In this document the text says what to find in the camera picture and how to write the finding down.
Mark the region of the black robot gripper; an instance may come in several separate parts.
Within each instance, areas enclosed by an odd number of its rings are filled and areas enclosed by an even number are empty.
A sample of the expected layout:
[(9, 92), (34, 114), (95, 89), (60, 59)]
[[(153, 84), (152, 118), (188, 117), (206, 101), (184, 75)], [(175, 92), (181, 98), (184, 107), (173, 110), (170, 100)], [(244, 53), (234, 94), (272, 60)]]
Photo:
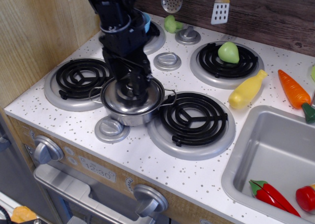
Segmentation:
[(103, 57), (108, 64), (118, 96), (143, 95), (151, 82), (151, 67), (144, 53), (148, 42), (146, 19), (141, 11), (132, 11), (127, 25), (107, 30), (100, 37)]

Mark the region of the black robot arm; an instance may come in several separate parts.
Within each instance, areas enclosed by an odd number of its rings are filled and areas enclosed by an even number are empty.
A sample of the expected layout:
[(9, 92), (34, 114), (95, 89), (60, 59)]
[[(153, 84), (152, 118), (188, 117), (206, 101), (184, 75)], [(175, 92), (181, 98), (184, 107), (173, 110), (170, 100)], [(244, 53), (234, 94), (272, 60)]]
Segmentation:
[(129, 82), (134, 95), (144, 94), (151, 81), (151, 67), (144, 53), (148, 36), (143, 12), (134, 8), (135, 0), (88, 1), (100, 18), (103, 35), (99, 41), (111, 74), (118, 82)]

